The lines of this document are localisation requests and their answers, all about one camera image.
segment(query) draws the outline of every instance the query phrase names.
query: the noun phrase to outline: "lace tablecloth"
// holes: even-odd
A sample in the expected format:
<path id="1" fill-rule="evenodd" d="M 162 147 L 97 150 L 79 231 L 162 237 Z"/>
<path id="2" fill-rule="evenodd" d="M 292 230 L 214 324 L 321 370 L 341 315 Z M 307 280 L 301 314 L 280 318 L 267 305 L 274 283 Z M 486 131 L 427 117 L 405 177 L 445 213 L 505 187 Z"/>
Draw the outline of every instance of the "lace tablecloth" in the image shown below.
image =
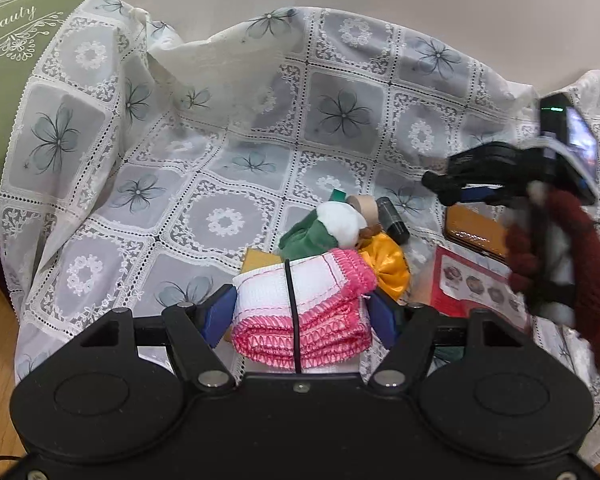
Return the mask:
<path id="1" fill-rule="evenodd" d="M 566 91 L 600 138 L 600 72 Z M 2 177 L 17 378 L 113 307 L 204 300 L 334 188 L 391 197 L 417 273 L 449 246 L 422 173 L 534 136 L 535 97 L 435 38 L 337 10 L 272 10 L 183 43 L 142 9 L 86 0 L 26 85 Z M 591 384 L 582 454 L 598 462 L 600 377 L 573 333 L 538 320 L 534 336 Z M 139 351 L 169 367 L 164 349 Z M 257 368 L 218 353 L 237 376 Z M 383 354 L 375 340 L 338 369 L 368 376 Z"/>

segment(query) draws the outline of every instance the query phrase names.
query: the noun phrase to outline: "folded towel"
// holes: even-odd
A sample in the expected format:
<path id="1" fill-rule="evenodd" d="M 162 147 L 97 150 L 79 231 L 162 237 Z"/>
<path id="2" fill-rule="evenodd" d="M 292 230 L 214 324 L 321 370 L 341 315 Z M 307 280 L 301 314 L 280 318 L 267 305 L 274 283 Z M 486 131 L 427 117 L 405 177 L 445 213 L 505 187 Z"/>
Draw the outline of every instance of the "folded towel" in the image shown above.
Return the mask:
<path id="1" fill-rule="evenodd" d="M 302 368 L 344 361 L 369 348 L 371 326 L 362 295 L 376 288 L 376 276 L 359 254 L 333 249 L 293 261 L 290 268 Z M 240 274 L 234 285 L 234 348 L 253 361 L 293 369 L 293 321 L 284 265 Z"/>

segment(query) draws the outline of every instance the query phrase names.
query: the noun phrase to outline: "glove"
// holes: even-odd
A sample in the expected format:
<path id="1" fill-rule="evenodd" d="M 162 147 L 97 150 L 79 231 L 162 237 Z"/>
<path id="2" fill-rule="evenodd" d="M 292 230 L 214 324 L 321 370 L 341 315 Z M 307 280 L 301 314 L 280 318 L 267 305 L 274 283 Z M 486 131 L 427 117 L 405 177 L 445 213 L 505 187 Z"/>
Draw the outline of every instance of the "glove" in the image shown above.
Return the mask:
<path id="1" fill-rule="evenodd" d="M 544 199 L 551 220 L 571 239 L 576 329 L 591 343 L 600 368 L 600 238 L 593 220 L 582 210 L 579 200 L 566 191 L 550 189 L 529 195 L 538 205 Z M 512 271 L 509 286 L 514 292 L 525 292 L 539 270 L 538 258 L 532 254 L 531 241 L 519 225 L 508 229 L 505 242 L 509 250 L 507 264 Z"/>

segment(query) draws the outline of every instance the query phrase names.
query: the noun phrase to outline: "yellow bow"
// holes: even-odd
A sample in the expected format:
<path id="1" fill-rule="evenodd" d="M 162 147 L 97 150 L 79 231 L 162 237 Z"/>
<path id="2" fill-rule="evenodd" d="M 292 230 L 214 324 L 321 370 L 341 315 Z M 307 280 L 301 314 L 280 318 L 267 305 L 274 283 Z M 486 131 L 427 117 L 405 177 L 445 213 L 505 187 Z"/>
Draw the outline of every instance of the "yellow bow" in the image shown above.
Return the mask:
<path id="1" fill-rule="evenodd" d="M 402 249 L 386 233 L 371 238 L 358 250 L 363 260 L 374 270 L 378 285 L 397 300 L 409 286 L 411 273 Z"/>

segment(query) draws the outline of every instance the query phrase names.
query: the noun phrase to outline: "white pom-pom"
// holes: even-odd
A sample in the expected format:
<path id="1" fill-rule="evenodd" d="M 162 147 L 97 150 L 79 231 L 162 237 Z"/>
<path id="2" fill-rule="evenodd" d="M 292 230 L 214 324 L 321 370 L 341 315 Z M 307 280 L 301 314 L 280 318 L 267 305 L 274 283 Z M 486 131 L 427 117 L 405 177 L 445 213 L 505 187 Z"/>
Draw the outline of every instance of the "white pom-pom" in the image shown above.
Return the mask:
<path id="1" fill-rule="evenodd" d="M 546 200 L 546 184 L 544 182 L 534 180 L 533 182 L 527 184 L 526 194 L 529 195 L 529 200 L 531 200 L 532 204 L 544 206 L 544 201 Z"/>
<path id="2" fill-rule="evenodd" d="M 345 202 L 323 202 L 315 211 L 318 221 L 337 240 L 339 248 L 355 247 L 360 229 L 366 227 L 366 220 L 359 212 Z"/>

